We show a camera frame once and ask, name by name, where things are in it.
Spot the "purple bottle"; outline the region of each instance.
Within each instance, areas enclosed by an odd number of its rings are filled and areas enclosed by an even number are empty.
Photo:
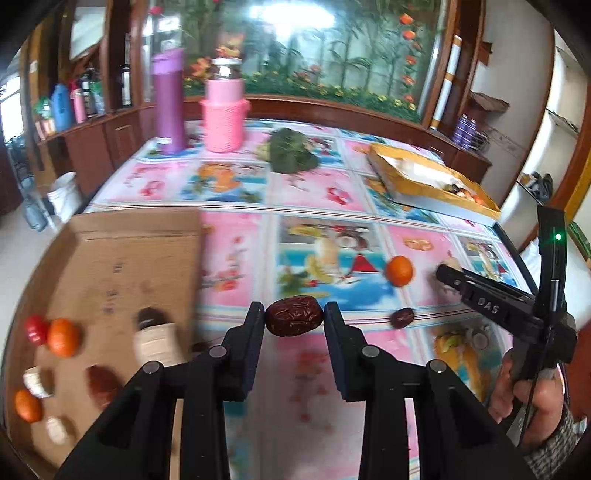
[[[156,100],[156,142],[171,155],[187,148],[183,119],[183,49],[152,58]]]
[[[468,117],[467,115],[462,115],[462,117],[457,121],[456,130],[453,133],[452,142],[456,145],[462,146],[462,138],[466,135],[466,130],[468,129]]]
[[[472,145],[472,139],[476,134],[476,121],[474,119],[470,120],[468,123],[468,128],[466,129],[466,135],[462,138],[462,147],[465,149],[470,148]]]

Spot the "sleeve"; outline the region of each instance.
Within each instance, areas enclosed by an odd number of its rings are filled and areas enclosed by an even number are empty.
[[[571,454],[576,443],[573,416],[565,406],[554,433],[537,450],[524,458],[538,480],[550,480]]]

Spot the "pink thermos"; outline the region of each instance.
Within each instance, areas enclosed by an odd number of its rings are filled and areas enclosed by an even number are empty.
[[[72,90],[72,94],[70,95],[74,103],[74,116],[76,117],[76,122],[81,124],[86,121],[86,107],[84,106],[84,94],[82,93],[82,89],[77,88]]]
[[[156,142],[171,155],[187,148],[183,120],[183,49],[152,58],[156,100]]]
[[[242,98],[241,66],[241,59],[212,61],[213,79],[206,82],[205,100],[201,100],[205,120],[203,142],[212,152],[238,150],[244,141],[244,119],[251,103]]]

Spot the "white tile floor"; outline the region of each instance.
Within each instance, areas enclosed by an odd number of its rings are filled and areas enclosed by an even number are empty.
[[[0,218],[0,359],[21,293],[55,234],[32,230],[22,206]]]

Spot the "patterned tablecloth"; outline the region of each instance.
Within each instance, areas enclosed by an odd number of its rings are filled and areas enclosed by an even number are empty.
[[[289,127],[308,135],[315,170],[283,175],[257,159],[269,133]],[[88,210],[197,205],[207,226],[195,335],[216,344],[242,323],[252,300],[266,306],[296,294],[324,306],[337,301],[368,343],[399,360],[446,361],[485,400],[509,335],[468,310],[434,278],[455,257],[472,271],[528,291],[494,231],[477,223],[394,203],[368,164],[370,142],[419,151],[397,141],[318,125],[255,120],[243,147],[208,152],[202,125],[187,122],[191,148],[174,157],[148,142],[107,181]],[[394,255],[414,265],[409,285],[382,275]],[[414,309],[416,320],[394,330],[389,315]],[[418,476],[412,402],[407,400],[411,477]],[[295,338],[265,332],[255,386],[244,404],[226,405],[233,479],[357,478],[364,405],[336,390],[322,327]]]

